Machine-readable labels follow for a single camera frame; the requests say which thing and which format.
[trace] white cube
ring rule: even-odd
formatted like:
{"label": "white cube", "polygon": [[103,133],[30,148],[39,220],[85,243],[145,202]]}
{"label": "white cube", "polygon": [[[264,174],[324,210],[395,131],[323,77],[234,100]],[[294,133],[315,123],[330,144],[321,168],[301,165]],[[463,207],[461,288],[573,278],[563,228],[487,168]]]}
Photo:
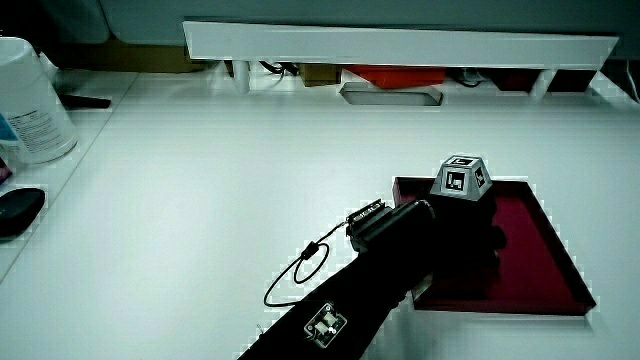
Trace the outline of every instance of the white cube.
{"label": "white cube", "polygon": [[431,194],[477,201],[491,185],[482,158],[454,155],[440,167]]}

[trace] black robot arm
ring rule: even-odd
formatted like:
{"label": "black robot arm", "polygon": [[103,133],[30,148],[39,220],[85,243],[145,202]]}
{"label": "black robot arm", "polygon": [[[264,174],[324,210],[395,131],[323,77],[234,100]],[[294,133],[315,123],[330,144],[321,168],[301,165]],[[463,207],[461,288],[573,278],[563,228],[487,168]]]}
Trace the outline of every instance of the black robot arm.
{"label": "black robot arm", "polygon": [[491,225],[495,211],[489,192],[478,202],[425,195],[395,209],[378,201],[352,214],[347,235],[358,257],[240,359],[360,359],[389,312],[434,269],[496,261],[504,235]]}

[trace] black mouse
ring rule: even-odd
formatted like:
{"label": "black mouse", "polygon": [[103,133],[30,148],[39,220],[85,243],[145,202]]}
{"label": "black mouse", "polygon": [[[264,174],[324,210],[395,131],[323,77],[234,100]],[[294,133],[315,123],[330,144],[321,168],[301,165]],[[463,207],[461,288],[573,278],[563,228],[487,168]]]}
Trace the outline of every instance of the black mouse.
{"label": "black mouse", "polygon": [[44,206],[44,199],[44,191],[35,188],[16,189],[0,196],[0,237],[25,231]]}

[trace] red object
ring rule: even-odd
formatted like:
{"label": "red object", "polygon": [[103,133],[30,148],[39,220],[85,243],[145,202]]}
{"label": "red object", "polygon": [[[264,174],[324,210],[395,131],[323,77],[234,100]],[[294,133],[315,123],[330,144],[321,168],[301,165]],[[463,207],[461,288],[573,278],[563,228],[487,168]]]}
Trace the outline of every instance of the red object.
{"label": "red object", "polygon": [[344,69],[382,89],[442,84],[445,68],[427,66],[348,65]]}
{"label": "red object", "polygon": [[[396,206],[413,200],[433,179],[396,178]],[[498,250],[500,265],[482,296],[461,297],[460,289],[439,286],[437,280],[415,297],[416,310],[473,311],[544,315],[584,315],[596,303],[579,272],[540,208],[529,185],[494,181],[498,210],[493,218],[507,237]],[[453,284],[464,284],[464,281]]]}

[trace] wire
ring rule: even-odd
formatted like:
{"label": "wire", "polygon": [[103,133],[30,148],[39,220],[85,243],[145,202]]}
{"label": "wire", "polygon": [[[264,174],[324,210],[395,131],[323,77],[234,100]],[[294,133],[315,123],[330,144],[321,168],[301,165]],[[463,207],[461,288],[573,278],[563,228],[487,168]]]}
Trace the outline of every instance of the wire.
{"label": "wire", "polygon": [[631,82],[631,89],[633,90],[633,96],[636,98],[636,102],[640,103],[640,99],[638,99],[638,90],[636,89],[636,83],[633,81],[633,77],[631,76],[631,71],[629,70],[629,60],[627,60],[627,76],[629,77],[629,82]]}
{"label": "wire", "polygon": [[284,74],[284,71],[286,70],[295,76],[298,75],[298,72],[300,71],[295,65],[289,62],[279,62],[277,63],[278,66],[273,66],[266,61],[260,61],[260,64],[273,74]]}
{"label": "wire", "polygon": [[466,81],[462,81],[462,80],[456,78],[455,76],[452,77],[452,79],[453,79],[453,81],[457,82],[458,84],[460,84],[460,85],[462,85],[464,87],[468,87],[468,88],[474,88],[474,87],[480,85],[480,83],[482,82],[482,81],[477,81],[475,84],[469,84]]}
{"label": "wire", "polygon": [[[267,301],[267,298],[269,297],[269,294],[271,293],[273,288],[276,286],[278,281],[280,281],[280,279],[282,279],[284,277],[284,275],[287,272],[289,272],[289,270],[291,270],[291,268],[294,265],[296,266],[296,270],[295,270],[295,272],[293,274],[293,280],[295,281],[296,284],[301,285],[301,284],[304,284],[305,282],[307,282],[309,279],[311,279],[320,270],[322,265],[324,265],[325,261],[327,261],[327,258],[329,257],[329,250],[331,250],[331,248],[330,248],[330,246],[328,244],[322,244],[322,242],[325,239],[327,239],[329,236],[331,236],[340,227],[344,226],[346,223],[347,223],[346,221],[343,221],[343,222],[339,223],[338,225],[334,226],[333,229],[331,229],[331,231],[329,231],[325,236],[323,236],[319,240],[313,241],[313,242],[309,243],[309,245],[307,245],[307,247],[304,249],[304,251],[302,251],[300,256],[298,256],[291,264],[289,264],[289,266],[287,266],[287,268],[284,269],[284,271],[282,271],[280,273],[280,275],[278,275],[278,277],[273,281],[271,286],[269,286],[269,289],[264,294],[264,298],[262,299],[262,302],[264,303],[265,306],[268,306],[268,307],[285,307],[285,306],[296,305],[296,304],[299,304],[301,302],[327,302],[327,301],[324,301],[324,300],[314,300],[314,301],[298,300],[298,301],[290,301],[290,302],[284,302],[284,303],[270,303],[270,302]],[[322,261],[320,262],[320,265],[318,265],[316,267],[316,269],[313,272],[311,272],[311,275],[305,277],[302,280],[298,280],[298,270],[300,270],[300,265],[302,265],[302,263],[304,261],[309,260],[316,252],[318,252],[318,249],[320,247],[324,247],[325,248],[325,253],[324,253],[324,256],[322,258]]]}
{"label": "wire", "polygon": [[313,328],[313,334],[307,336],[307,338],[305,339],[306,341],[312,341],[315,340],[316,336],[318,336],[318,333],[316,332],[316,329]]}

